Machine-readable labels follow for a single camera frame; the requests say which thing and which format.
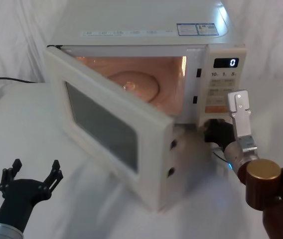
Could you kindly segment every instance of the digital display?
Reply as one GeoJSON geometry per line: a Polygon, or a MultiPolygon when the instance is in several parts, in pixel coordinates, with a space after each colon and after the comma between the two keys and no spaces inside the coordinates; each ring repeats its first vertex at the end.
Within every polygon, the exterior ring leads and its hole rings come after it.
{"type": "Polygon", "coordinates": [[[239,58],[216,58],[213,68],[236,68],[239,58]]]}

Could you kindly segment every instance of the open microwave door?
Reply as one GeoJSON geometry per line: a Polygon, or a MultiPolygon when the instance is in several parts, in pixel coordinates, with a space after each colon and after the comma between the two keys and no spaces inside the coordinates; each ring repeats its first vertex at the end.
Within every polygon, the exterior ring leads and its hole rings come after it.
{"type": "Polygon", "coordinates": [[[159,210],[173,119],[56,47],[45,60],[67,133],[159,210]]]}

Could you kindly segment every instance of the microwave control panel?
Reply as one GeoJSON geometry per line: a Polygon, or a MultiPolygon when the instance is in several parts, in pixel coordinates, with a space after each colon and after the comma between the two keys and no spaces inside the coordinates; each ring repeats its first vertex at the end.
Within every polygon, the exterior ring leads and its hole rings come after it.
{"type": "Polygon", "coordinates": [[[245,58],[245,48],[208,46],[203,76],[199,84],[200,113],[197,122],[199,127],[209,119],[231,120],[228,113],[227,95],[231,91],[238,90],[245,58]]]}

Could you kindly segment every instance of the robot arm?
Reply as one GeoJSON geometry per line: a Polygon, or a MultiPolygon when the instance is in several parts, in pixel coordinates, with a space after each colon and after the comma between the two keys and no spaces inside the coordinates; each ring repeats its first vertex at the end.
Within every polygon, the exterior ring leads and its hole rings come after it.
{"type": "Polygon", "coordinates": [[[239,180],[246,186],[247,204],[263,211],[263,224],[270,239],[283,239],[283,168],[260,159],[251,135],[247,91],[228,94],[233,125],[211,120],[205,127],[205,141],[218,144],[239,180]]]}
{"type": "Polygon", "coordinates": [[[16,159],[12,168],[2,172],[0,191],[4,202],[0,208],[0,239],[23,239],[33,207],[50,199],[53,190],[63,179],[58,160],[54,161],[44,182],[33,179],[14,180],[21,167],[21,161],[16,159]]]}

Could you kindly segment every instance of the microwave label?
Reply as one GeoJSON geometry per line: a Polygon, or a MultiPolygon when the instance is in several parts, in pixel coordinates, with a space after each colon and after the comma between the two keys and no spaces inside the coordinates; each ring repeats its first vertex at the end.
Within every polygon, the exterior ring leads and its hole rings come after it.
{"type": "Polygon", "coordinates": [[[198,36],[195,23],[177,23],[179,36],[198,36]]]}
{"type": "Polygon", "coordinates": [[[179,36],[219,36],[214,23],[177,23],[179,36]]]}
{"type": "Polygon", "coordinates": [[[121,36],[121,37],[141,37],[141,36],[178,36],[175,30],[135,30],[135,31],[81,31],[81,36],[121,36]]]}
{"type": "Polygon", "coordinates": [[[214,23],[197,23],[196,28],[200,36],[219,36],[214,23]]]}

